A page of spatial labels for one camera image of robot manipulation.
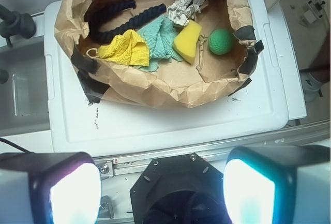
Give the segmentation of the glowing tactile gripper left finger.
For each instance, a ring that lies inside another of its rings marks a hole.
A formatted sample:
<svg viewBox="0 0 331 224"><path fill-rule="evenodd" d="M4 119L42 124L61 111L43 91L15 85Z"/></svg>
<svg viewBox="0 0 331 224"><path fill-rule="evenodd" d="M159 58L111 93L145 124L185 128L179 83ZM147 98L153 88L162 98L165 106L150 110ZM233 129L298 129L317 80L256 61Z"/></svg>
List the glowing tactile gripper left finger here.
<svg viewBox="0 0 331 224"><path fill-rule="evenodd" d="M87 153L1 154L1 223L96 223L100 199Z"/></svg>

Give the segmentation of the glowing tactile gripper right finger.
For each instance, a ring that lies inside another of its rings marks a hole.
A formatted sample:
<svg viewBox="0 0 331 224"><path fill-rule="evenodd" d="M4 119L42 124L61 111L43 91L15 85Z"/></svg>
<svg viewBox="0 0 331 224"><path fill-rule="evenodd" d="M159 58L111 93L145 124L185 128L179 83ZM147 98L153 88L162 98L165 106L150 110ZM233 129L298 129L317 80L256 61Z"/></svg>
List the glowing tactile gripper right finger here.
<svg viewBox="0 0 331 224"><path fill-rule="evenodd" d="M330 148L235 147L223 195L233 223L330 223Z"/></svg>

